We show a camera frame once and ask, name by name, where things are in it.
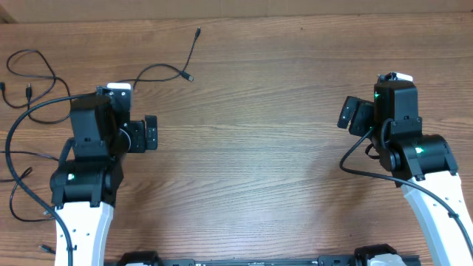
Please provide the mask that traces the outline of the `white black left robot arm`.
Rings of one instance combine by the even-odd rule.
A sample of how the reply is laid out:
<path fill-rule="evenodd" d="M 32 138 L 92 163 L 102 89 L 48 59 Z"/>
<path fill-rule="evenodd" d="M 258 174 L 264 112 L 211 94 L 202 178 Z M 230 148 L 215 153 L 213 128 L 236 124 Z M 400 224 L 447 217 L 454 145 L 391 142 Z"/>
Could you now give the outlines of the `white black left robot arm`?
<path fill-rule="evenodd" d="M 50 179 L 56 223 L 56 265 L 103 265 L 106 239 L 128 153 L 158 147 L 157 117 L 131 120 L 129 83 L 99 86 L 71 103 L 73 136 Z"/>

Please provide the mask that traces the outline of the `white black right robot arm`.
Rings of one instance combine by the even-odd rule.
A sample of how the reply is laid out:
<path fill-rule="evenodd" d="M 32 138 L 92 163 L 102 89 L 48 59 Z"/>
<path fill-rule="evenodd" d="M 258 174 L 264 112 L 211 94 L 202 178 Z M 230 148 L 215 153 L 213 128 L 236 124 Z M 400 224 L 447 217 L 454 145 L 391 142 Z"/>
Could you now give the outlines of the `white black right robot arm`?
<path fill-rule="evenodd" d="M 418 89 L 410 77 L 381 75 L 373 99 L 349 96 L 337 126 L 361 141 L 386 170 L 352 174 L 393 181 L 414 211 L 435 265 L 472 264 L 472 219 L 464 202 L 458 165 L 447 141 L 423 133 Z"/>

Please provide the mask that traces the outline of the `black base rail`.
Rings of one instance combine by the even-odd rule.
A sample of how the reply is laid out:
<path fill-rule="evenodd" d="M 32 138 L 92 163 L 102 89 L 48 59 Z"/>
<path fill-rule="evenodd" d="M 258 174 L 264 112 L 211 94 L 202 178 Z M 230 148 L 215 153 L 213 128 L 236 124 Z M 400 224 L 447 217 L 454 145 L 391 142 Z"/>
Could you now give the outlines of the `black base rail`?
<path fill-rule="evenodd" d="M 156 251 L 125 253 L 117 261 L 106 261 L 106 266 L 158 265 L 158 266 L 356 266 L 356 265 L 406 265 L 421 266 L 418 255 L 400 255 L 388 244 L 356 248 L 353 254 L 320 255 L 305 259 L 162 259 Z"/>

